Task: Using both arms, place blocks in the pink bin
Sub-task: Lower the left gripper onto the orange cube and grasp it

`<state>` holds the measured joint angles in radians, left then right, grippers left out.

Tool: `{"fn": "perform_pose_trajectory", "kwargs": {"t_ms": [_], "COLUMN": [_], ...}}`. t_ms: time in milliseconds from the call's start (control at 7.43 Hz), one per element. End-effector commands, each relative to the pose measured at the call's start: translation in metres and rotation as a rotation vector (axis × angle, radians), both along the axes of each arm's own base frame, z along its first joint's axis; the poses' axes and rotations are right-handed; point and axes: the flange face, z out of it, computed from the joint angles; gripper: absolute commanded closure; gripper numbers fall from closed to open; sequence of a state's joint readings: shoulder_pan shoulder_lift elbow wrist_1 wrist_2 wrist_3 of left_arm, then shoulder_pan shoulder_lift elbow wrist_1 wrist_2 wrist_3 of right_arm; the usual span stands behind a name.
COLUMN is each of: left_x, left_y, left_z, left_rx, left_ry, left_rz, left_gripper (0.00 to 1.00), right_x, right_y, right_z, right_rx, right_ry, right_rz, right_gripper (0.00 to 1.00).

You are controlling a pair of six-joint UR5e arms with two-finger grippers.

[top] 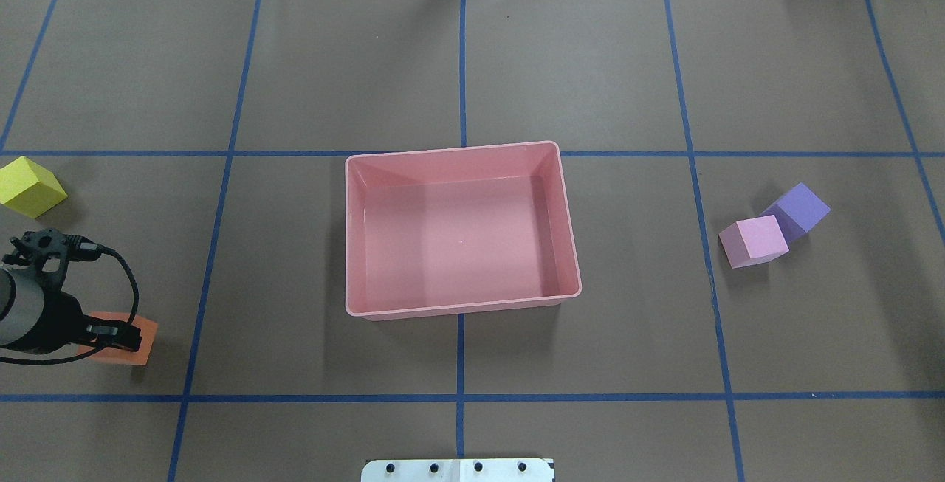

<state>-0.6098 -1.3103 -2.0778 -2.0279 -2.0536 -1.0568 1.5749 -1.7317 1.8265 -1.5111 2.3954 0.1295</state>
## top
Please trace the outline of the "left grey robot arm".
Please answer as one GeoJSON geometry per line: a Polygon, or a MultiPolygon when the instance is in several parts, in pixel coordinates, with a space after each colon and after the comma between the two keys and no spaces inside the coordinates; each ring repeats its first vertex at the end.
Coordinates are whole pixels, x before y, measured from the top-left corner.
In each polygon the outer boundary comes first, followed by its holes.
{"type": "Polygon", "coordinates": [[[24,270],[2,270],[1,345],[21,354],[45,355],[67,345],[138,352],[144,337],[127,321],[84,314],[78,299],[47,289],[24,270]]]}

